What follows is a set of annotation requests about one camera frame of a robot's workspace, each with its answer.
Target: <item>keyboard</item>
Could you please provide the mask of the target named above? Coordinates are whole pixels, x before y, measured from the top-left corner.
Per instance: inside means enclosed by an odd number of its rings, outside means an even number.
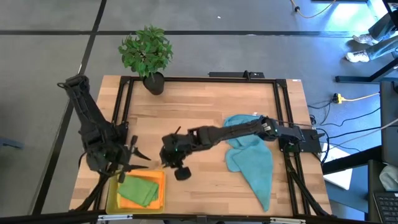
[[[380,220],[385,224],[398,224],[398,192],[373,194]]]

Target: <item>blue towel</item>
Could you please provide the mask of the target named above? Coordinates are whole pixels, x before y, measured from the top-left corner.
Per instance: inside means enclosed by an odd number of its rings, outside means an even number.
[[[224,126],[241,124],[258,118],[251,115],[235,115],[225,119]],[[228,169],[231,172],[242,172],[264,211],[268,211],[273,168],[271,151],[264,141],[254,134],[230,139],[228,144],[233,147],[225,155]]]

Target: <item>desk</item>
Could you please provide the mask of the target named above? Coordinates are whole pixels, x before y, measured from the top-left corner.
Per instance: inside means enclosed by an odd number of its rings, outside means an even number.
[[[98,107],[104,117],[111,121],[120,76],[104,76]],[[290,105],[296,123],[310,124],[307,103],[300,80],[287,80]],[[151,95],[141,82],[134,82],[129,107],[129,136],[138,135],[137,147],[152,161],[132,158],[131,162],[154,169],[160,166],[159,152],[162,136],[173,133],[181,126],[180,133],[188,128],[203,125],[221,126],[228,116],[234,114],[264,114],[277,117],[272,85],[262,83],[217,83],[217,82],[165,82],[163,94]],[[280,90],[282,105],[283,94]],[[286,111],[282,106],[284,118]],[[230,148],[221,142],[208,151],[197,152],[184,160],[192,177],[177,181],[174,170],[166,168],[166,214],[208,214],[237,216],[292,216],[287,176],[283,154],[278,142],[266,142],[272,151],[274,170],[272,175],[271,205],[268,212],[252,192],[241,173],[229,172],[224,155]],[[302,153],[305,183],[315,200],[331,213],[320,163],[312,154]],[[98,174],[89,170],[82,160],[73,191],[70,208],[76,208],[89,195],[98,180]],[[100,208],[104,208],[107,186],[104,188]],[[302,199],[296,187],[298,209],[303,213]]]

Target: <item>white sneaker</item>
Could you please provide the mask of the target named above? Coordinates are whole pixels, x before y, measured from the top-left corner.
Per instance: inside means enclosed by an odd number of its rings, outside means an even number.
[[[360,44],[374,45],[378,43],[378,41],[373,39],[373,37],[370,34],[362,34],[359,35],[359,37],[354,35],[353,39]]]
[[[348,52],[346,54],[346,58],[350,62],[368,62],[370,60],[365,50],[360,50],[359,52]]]

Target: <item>cable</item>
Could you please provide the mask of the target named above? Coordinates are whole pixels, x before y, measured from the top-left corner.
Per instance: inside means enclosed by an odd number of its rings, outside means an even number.
[[[323,106],[320,106],[320,107],[312,106],[312,105],[307,105],[307,107],[313,108],[313,109],[322,109],[322,108],[327,107],[327,106],[329,106],[329,105],[331,104],[331,100],[328,101],[328,102],[329,102],[329,103],[327,103],[326,105],[323,105]]]
[[[339,144],[339,145],[337,145],[337,146],[341,146],[342,144],[345,144],[345,143],[347,143],[347,142],[350,142],[350,141],[353,141],[353,140],[355,140],[355,139],[359,139],[359,138],[362,138],[362,137],[368,136],[368,135],[370,135],[370,134],[373,134],[373,133],[375,133],[375,132],[381,131],[381,130],[383,130],[384,128],[391,126],[392,124],[394,124],[394,123],[395,123],[395,122],[397,122],[397,121],[398,121],[398,118],[397,118],[397,119],[395,119],[395,120],[393,120],[393,121],[391,121],[390,123],[388,123],[388,124],[384,125],[384,126],[383,126],[383,127],[381,127],[381,128],[377,128],[376,130],[374,130],[374,131],[371,131],[370,133],[367,133],[367,134],[364,134],[364,135],[361,135],[361,136],[355,137],[355,138],[353,138],[353,139],[347,140],[347,141],[345,141],[345,142],[343,142],[343,143],[340,143],[340,144]]]
[[[330,103],[329,103],[329,107],[328,107],[328,112],[326,113],[326,116],[325,116],[325,118],[323,119],[323,121],[319,124],[320,126],[322,126],[322,124],[326,121],[326,119],[328,119],[329,112],[330,112]]]
[[[317,105],[317,104],[324,103],[324,102],[330,102],[330,100],[323,100],[321,102],[313,103],[313,104],[310,104],[310,105],[307,105],[307,106],[313,106],[313,105]]]
[[[315,116],[310,114],[310,121],[312,125],[316,125],[317,124],[317,120],[315,119]]]
[[[329,154],[329,150],[330,150],[329,134],[322,128],[317,128],[317,130],[321,130],[321,131],[323,131],[326,134],[326,143],[328,143],[328,147],[327,147],[327,149],[325,151],[326,154],[325,154],[324,158],[321,161],[321,166],[322,166],[325,163],[326,158],[328,157],[328,154]]]
[[[318,12],[317,14],[315,14],[315,15],[313,15],[313,16],[304,16],[304,15],[301,13],[301,11],[300,11],[300,7],[298,7],[298,6],[296,5],[296,3],[294,2],[294,0],[290,0],[290,2],[293,4],[294,11],[298,12],[298,14],[300,14],[300,16],[302,16],[302,17],[305,18],[305,19],[311,19],[311,18],[314,18],[315,16],[317,16],[317,15],[319,15],[319,14],[325,12],[325,10],[327,10],[333,3],[335,3],[336,0],[333,0],[333,2],[331,2],[326,8],[324,8],[324,10]]]
[[[288,121],[278,121],[278,122],[282,122],[282,123],[286,123],[286,124],[295,124],[295,125],[312,127],[312,125],[309,125],[309,124],[298,124],[298,123],[292,123],[292,122],[288,122]]]
[[[355,151],[358,151],[358,152],[361,152],[359,149],[356,149],[356,148],[351,148],[351,147],[344,147],[344,146],[341,146],[343,149],[352,149],[352,150],[355,150]]]
[[[359,130],[359,131],[352,131],[352,132],[340,134],[340,135],[337,135],[337,136],[332,136],[332,137],[330,137],[329,139],[342,137],[342,136],[347,135],[347,134],[354,134],[354,133],[360,133],[360,132],[363,132],[363,131],[375,130],[375,129],[377,129],[377,128],[381,128],[381,127],[368,128],[368,129],[363,129],[363,130]]]
[[[344,97],[341,97],[341,100],[342,101],[357,101],[357,100],[363,100],[363,99],[366,99],[368,97],[376,96],[376,95],[380,95],[380,93],[373,93],[373,94],[370,94],[368,96],[363,96],[363,97],[359,97],[359,98],[355,98],[355,99],[346,99]]]
[[[79,157],[79,162],[78,162],[78,168],[80,168],[80,164],[81,164],[81,159],[83,158],[83,156],[87,153],[87,151],[83,152],[80,157]]]
[[[374,110],[374,111],[372,111],[372,112],[370,112],[370,113],[367,113],[367,114],[358,116],[358,117],[356,117],[356,118],[345,119],[340,125],[339,125],[339,124],[333,124],[333,123],[327,123],[327,124],[321,124],[320,126],[334,125],[334,126],[337,126],[337,127],[341,127],[341,126],[344,124],[344,122],[346,122],[346,121],[351,121],[351,120],[354,120],[354,119],[358,119],[358,118],[365,117],[365,116],[367,116],[367,115],[373,114],[374,112],[378,111],[379,109],[380,109],[380,108],[378,108],[378,109],[376,109],[376,110]]]

